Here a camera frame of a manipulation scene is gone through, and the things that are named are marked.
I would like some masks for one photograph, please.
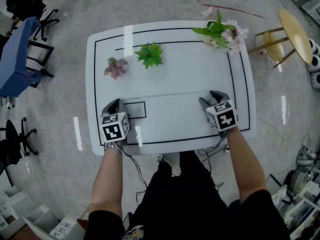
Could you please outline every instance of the blue desk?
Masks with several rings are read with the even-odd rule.
[[[53,47],[29,41],[30,36],[40,26],[36,17],[29,17],[22,22],[3,47],[0,60],[0,96],[18,97],[29,86],[36,87],[42,75],[53,77],[46,72],[27,68],[27,59],[32,59],[44,66]],[[29,45],[48,49],[49,52],[43,62],[28,57]]]

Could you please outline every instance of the white cube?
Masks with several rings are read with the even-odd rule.
[[[219,132],[237,126],[238,117],[231,99],[205,109],[210,125]]]
[[[124,140],[130,129],[127,113],[105,115],[99,127],[105,143]]]

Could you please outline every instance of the black pants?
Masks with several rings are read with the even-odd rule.
[[[171,185],[173,182],[195,182],[197,185],[203,185],[218,195],[214,180],[210,172],[200,162],[194,151],[180,152],[181,175],[172,177],[172,168],[170,164],[162,161],[158,165],[158,170],[152,176],[152,179],[146,189],[143,199],[148,198],[154,190]]]

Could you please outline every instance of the green artificial plant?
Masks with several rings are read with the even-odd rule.
[[[138,61],[143,60],[143,65],[145,65],[145,69],[147,70],[148,67],[163,64],[162,58],[160,57],[162,52],[161,44],[156,45],[156,43],[153,42],[152,44],[142,44],[141,49],[134,53],[139,55]]]
[[[218,46],[223,47],[226,44],[226,39],[221,36],[226,30],[230,30],[232,39],[237,36],[236,27],[233,25],[224,25],[221,23],[222,17],[219,10],[217,10],[217,21],[209,21],[205,28],[193,28],[192,30],[198,34],[210,36],[213,38]]]

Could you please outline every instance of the person's arm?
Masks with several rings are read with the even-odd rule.
[[[123,161],[118,149],[107,148],[92,189],[91,212],[109,211],[122,218]]]
[[[232,128],[228,137],[233,170],[239,189],[240,202],[254,192],[266,190],[264,171],[238,127]]]

